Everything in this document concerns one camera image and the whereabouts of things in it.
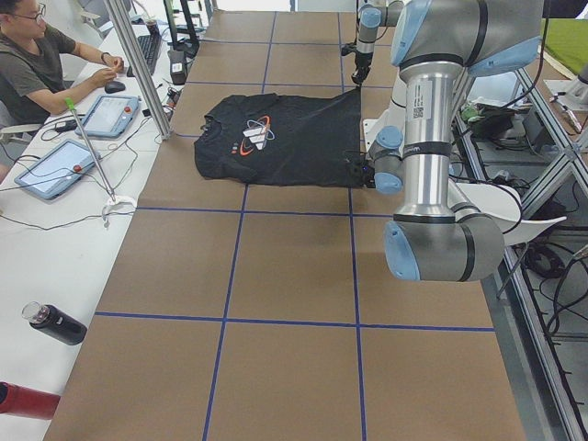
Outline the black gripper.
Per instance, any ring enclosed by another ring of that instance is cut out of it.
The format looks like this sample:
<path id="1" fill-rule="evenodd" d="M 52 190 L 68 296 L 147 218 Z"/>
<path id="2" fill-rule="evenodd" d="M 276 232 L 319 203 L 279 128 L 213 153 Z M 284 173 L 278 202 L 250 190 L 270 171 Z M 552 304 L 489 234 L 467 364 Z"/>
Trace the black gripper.
<path id="1" fill-rule="evenodd" d="M 366 159 L 347 159 L 347 172 L 354 187 L 375 188 L 375 170 Z"/>
<path id="2" fill-rule="evenodd" d="M 355 52 L 355 66 L 356 69 L 351 75 L 352 82 L 357 86 L 360 87 L 366 81 L 368 77 L 368 68 L 371 66 L 372 63 L 372 53 L 371 52 L 361 52 L 356 50 Z"/>

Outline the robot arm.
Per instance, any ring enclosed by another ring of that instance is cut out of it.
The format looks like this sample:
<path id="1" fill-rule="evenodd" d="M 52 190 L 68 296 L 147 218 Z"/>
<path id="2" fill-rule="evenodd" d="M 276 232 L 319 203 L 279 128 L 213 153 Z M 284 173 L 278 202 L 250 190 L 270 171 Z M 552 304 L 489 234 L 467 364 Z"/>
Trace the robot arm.
<path id="1" fill-rule="evenodd" d="M 359 3 L 353 82 L 366 80 L 378 30 L 386 27 L 394 28 L 390 62 L 406 86 L 403 129 L 385 112 L 368 150 L 377 189 L 404 195 L 384 230 L 395 277 L 480 280 L 501 263 L 499 226 L 449 175 L 454 88 L 461 74 L 504 74 L 534 61 L 543 12 L 540 1 Z"/>
<path id="2" fill-rule="evenodd" d="M 385 6 L 376 6 L 372 1 L 359 1 L 357 5 L 356 36 L 351 49 L 355 70 L 351 78 L 356 86 L 361 86 L 371 70 L 379 29 L 397 25 L 404 2 L 391 1 Z"/>

